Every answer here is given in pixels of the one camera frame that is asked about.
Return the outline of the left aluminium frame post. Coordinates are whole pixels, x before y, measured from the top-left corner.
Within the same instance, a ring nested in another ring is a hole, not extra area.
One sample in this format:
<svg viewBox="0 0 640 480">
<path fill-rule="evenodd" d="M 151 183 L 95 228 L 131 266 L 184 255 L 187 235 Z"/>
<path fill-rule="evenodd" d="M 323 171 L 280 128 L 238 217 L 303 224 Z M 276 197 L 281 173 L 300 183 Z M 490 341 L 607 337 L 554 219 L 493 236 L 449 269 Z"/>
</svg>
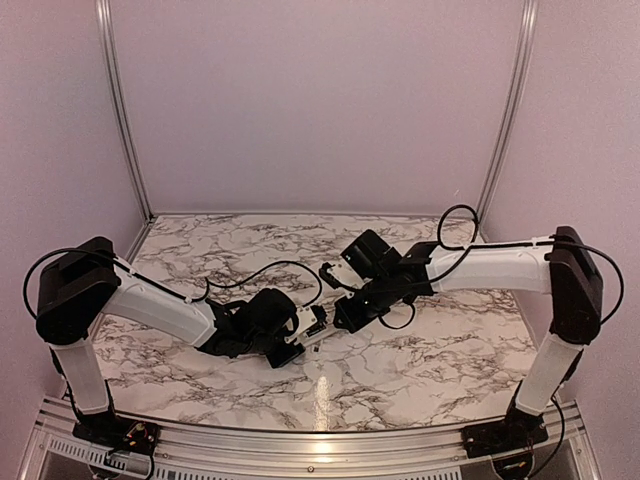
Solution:
<svg viewBox="0 0 640 480">
<path fill-rule="evenodd" d="M 128 118 L 124 89 L 118 64 L 111 2 L 108 0 L 97 0 L 95 2 L 95 7 L 104 64 L 106 67 L 107 82 L 126 167 L 130 176 L 140 214 L 145 223 L 150 223 L 154 219 L 154 214 L 149 201 L 147 189 L 144 184 L 135 141 Z"/>
</svg>

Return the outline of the front aluminium rail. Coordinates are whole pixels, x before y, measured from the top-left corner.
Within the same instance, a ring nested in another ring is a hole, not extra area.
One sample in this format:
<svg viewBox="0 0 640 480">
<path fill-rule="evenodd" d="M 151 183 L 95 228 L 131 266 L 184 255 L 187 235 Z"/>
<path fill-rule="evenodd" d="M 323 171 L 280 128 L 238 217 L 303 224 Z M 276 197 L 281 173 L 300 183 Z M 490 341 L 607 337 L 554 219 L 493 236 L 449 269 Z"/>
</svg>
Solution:
<svg viewBox="0 0 640 480">
<path fill-rule="evenodd" d="M 142 479 L 146 456 L 77 439 L 68 402 L 47 398 L 21 479 Z M 157 479 L 493 479 L 522 450 L 471 458 L 463 424 L 368 432 L 268 431 L 158 420 Z"/>
</svg>

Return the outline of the white remote control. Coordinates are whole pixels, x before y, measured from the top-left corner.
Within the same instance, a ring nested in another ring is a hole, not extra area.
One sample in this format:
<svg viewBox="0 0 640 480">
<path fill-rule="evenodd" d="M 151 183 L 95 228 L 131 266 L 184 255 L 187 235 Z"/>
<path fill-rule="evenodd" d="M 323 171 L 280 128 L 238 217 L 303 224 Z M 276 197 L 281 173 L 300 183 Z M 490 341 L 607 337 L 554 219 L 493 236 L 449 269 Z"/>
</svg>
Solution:
<svg viewBox="0 0 640 480">
<path fill-rule="evenodd" d="M 333 324 L 328 323 L 322 326 L 314 326 L 307 331 L 305 331 L 302 336 L 300 343 L 305 347 L 309 348 L 312 345 L 336 334 L 339 333 L 340 330 L 337 329 Z"/>
</svg>

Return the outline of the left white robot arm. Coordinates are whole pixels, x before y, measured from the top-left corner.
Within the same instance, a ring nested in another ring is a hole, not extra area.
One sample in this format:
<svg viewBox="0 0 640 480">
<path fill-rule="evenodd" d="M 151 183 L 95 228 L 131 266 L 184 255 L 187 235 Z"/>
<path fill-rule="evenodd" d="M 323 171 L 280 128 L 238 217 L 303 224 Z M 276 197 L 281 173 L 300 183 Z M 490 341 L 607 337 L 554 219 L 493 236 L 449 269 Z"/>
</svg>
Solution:
<svg viewBox="0 0 640 480">
<path fill-rule="evenodd" d="M 44 255 L 25 276 L 34 274 L 38 301 L 26 309 L 66 381 L 78 423 L 106 445 L 119 444 L 127 430 L 89 338 L 98 317 L 123 317 L 211 356 L 264 355 L 274 368 L 303 352 L 299 337 L 315 322 L 309 308 L 273 288 L 227 304 L 180 294 L 134 270 L 104 237 Z"/>
</svg>

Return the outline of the aluminium frame post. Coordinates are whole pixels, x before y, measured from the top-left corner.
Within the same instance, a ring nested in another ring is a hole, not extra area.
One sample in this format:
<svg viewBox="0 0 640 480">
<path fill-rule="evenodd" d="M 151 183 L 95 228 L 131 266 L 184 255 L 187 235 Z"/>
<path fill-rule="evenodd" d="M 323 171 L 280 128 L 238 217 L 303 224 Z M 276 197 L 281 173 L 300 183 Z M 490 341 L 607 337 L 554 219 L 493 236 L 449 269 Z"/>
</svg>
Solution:
<svg viewBox="0 0 640 480">
<path fill-rule="evenodd" d="M 498 187 L 501 172 L 506 163 L 511 136 L 530 68 L 538 10 L 538 1 L 526 0 L 522 2 L 521 21 L 509 88 L 489 167 L 477 203 L 477 214 L 481 226 L 488 220 L 491 203 Z"/>
<path fill-rule="evenodd" d="M 130 176 L 140 214 L 145 223 L 150 223 L 154 219 L 154 214 L 149 201 L 147 189 L 144 184 L 135 141 L 128 118 L 124 89 L 118 64 L 111 2 L 108 0 L 97 0 L 95 2 L 95 7 L 104 64 L 106 67 L 107 82 L 126 167 Z"/>
</svg>

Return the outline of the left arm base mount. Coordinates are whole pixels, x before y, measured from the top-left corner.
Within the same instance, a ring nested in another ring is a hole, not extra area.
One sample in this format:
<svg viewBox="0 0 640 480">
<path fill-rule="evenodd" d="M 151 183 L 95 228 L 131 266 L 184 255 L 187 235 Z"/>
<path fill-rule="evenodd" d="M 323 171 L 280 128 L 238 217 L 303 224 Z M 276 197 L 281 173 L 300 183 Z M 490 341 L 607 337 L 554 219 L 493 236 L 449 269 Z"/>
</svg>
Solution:
<svg viewBox="0 0 640 480">
<path fill-rule="evenodd" d="M 75 438 L 109 447 L 113 452 L 150 456 L 155 452 L 159 432 L 156 423 L 118 417 L 114 422 L 102 425 L 76 423 L 72 434 Z"/>
</svg>

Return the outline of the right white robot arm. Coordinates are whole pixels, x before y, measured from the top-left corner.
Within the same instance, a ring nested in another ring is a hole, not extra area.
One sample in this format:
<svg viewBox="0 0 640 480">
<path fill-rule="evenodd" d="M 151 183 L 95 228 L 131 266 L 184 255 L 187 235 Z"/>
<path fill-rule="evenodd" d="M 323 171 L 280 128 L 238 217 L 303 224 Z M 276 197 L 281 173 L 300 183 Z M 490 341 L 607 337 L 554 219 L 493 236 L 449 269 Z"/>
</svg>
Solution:
<svg viewBox="0 0 640 480">
<path fill-rule="evenodd" d="M 325 263 L 321 278 L 348 297 L 335 304 L 334 324 L 355 333 L 389 313 L 399 302 L 457 290 L 515 290 L 552 298 L 552 320 L 529 373 L 521 382 L 495 438 L 515 448 L 534 431 L 551 397 L 582 351 L 600 333 L 603 279 L 592 250 L 568 226 L 550 237 L 510 244 L 445 247 L 419 242 L 400 254 L 367 230 L 341 254 L 361 285 L 349 285 L 337 266 Z"/>
</svg>

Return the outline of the right aluminium frame post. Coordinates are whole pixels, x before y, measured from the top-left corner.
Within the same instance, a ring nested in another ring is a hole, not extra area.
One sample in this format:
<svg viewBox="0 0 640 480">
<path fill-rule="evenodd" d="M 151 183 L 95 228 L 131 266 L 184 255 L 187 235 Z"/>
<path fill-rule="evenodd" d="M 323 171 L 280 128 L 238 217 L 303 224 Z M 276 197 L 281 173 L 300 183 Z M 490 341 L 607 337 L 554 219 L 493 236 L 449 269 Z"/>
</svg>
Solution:
<svg viewBox="0 0 640 480">
<path fill-rule="evenodd" d="M 509 88 L 489 167 L 477 203 L 477 214 L 481 226 L 488 220 L 491 203 L 498 187 L 501 172 L 506 163 L 511 136 L 530 68 L 538 10 L 538 1 L 526 0 L 522 2 L 521 21 Z"/>
</svg>

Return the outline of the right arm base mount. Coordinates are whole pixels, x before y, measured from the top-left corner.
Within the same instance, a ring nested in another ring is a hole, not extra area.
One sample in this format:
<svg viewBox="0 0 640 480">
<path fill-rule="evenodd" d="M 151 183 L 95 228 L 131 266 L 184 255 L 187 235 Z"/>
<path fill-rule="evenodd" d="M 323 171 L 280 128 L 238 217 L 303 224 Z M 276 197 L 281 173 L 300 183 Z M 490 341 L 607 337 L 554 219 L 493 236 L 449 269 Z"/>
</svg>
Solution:
<svg viewBox="0 0 640 480">
<path fill-rule="evenodd" d="M 526 449 L 549 438 L 543 418 L 528 414 L 466 426 L 462 428 L 461 435 L 469 458 Z"/>
</svg>

